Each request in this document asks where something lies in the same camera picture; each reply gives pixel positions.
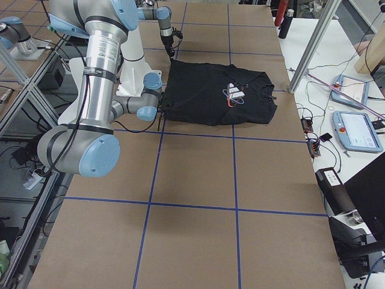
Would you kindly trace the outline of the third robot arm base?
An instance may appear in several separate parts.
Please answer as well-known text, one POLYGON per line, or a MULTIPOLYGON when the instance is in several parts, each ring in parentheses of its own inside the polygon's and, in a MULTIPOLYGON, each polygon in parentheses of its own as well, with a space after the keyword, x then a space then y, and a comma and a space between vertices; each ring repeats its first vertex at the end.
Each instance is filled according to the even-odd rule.
POLYGON ((23 22, 16 16, 1 19, 1 45, 15 60, 36 61, 50 50, 48 42, 32 38, 23 22))

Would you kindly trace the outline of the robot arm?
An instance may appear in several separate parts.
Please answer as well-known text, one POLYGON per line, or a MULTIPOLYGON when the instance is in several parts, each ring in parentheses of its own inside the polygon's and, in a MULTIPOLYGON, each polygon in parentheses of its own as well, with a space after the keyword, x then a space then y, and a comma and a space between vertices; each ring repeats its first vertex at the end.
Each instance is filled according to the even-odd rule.
POLYGON ((88 46, 74 77, 78 97, 37 146, 39 160, 48 170, 105 176, 120 155, 113 121, 126 113, 154 121, 161 101, 161 72, 145 61, 138 25, 141 20, 156 20, 161 40, 172 53, 171 15, 168 7, 135 1, 51 2, 53 30, 86 39, 88 46))
POLYGON ((174 37, 177 30, 171 25, 171 10, 168 7, 139 7, 138 16, 140 20, 157 20, 159 35, 165 51, 170 59, 175 55, 174 37))

